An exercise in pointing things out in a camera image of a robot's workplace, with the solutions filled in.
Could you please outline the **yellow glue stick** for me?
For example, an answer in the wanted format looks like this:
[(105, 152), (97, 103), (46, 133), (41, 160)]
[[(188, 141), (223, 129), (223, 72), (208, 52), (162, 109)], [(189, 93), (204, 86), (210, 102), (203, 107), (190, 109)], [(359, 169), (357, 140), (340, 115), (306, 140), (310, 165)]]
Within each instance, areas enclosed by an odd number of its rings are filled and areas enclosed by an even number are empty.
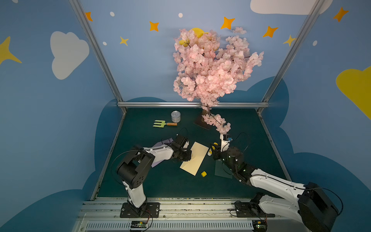
[(207, 155), (212, 156), (213, 152), (216, 150), (217, 147), (218, 147), (218, 143), (210, 144)]

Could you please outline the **cream yellow envelope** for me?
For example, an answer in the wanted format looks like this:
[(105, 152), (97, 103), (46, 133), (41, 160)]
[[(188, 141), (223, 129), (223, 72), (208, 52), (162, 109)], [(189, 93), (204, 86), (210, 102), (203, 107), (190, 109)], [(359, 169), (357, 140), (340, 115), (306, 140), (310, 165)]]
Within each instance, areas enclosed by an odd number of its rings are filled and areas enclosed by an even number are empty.
[(184, 161), (181, 164), (180, 169), (188, 172), (193, 176), (196, 176), (208, 150), (209, 147), (195, 142), (191, 148), (191, 160)]

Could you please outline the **dark green envelope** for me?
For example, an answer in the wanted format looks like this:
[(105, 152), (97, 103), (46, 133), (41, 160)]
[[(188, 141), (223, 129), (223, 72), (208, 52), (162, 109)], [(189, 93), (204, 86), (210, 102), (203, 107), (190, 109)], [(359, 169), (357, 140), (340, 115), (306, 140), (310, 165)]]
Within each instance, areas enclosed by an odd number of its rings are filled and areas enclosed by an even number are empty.
[(232, 179), (233, 177), (232, 171), (221, 160), (215, 161), (214, 174), (217, 177), (224, 177), (228, 179)]

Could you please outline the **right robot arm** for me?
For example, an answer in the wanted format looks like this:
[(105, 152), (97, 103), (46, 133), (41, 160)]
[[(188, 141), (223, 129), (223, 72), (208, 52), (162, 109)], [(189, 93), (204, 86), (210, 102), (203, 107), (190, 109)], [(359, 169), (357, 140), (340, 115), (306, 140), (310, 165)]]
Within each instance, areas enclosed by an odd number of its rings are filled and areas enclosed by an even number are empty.
[(233, 177), (242, 184), (275, 195), (271, 197), (258, 193), (247, 206), (252, 217), (283, 216), (301, 222), (311, 232), (329, 232), (336, 218), (342, 213), (327, 196), (326, 188), (313, 182), (294, 183), (273, 176), (244, 162), (242, 152), (236, 147), (228, 148), (213, 143), (209, 147), (208, 155), (225, 164)]

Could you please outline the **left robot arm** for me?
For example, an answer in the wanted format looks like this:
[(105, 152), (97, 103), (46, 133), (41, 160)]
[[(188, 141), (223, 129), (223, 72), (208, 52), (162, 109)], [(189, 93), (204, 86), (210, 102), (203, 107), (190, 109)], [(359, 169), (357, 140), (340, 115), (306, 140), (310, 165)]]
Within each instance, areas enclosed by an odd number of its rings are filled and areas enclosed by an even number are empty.
[(123, 203), (121, 218), (158, 218), (160, 203), (150, 203), (144, 193), (143, 183), (152, 169), (153, 164), (164, 160), (191, 160), (189, 140), (179, 135), (175, 140), (163, 142), (159, 146), (143, 148), (134, 146), (116, 169), (116, 174), (128, 194), (127, 202)]

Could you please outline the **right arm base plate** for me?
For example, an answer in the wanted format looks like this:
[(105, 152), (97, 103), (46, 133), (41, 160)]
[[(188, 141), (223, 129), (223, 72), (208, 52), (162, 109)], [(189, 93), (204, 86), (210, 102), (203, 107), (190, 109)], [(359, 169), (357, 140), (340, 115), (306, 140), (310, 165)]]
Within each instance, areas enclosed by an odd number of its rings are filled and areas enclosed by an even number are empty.
[(275, 214), (265, 213), (255, 202), (241, 202), (234, 203), (236, 215), (238, 218), (274, 218)]

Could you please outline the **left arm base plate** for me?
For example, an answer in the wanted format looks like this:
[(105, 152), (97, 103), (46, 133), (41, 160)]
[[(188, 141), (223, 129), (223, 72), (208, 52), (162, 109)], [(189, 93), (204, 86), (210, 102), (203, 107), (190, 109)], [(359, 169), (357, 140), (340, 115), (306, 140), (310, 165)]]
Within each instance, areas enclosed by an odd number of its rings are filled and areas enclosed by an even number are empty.
[(129, 202), (123, 203), (120, 218), (158, 218), (160, 210), (160, 203), (144, 202), (142, 206), (136, 208)]

